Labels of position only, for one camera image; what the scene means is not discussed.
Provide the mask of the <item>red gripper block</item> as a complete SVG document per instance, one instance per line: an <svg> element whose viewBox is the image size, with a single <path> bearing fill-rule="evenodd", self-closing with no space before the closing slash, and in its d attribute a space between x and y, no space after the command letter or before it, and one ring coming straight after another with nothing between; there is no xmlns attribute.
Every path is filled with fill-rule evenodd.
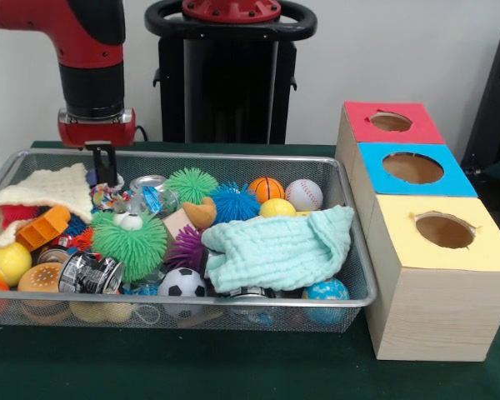
<svg viewBox="0 0 500 400"><path fill-rule="evenodd" d="M131 146L135 137L135 121L127 123L58 123L60 138L65 146L83 148L89 143L109 143L106 150L106 178L109 186L118 184L118 171L114 148ZM92 150L94 170L97 184L104 183L102 151L95 147Z"/></svg>

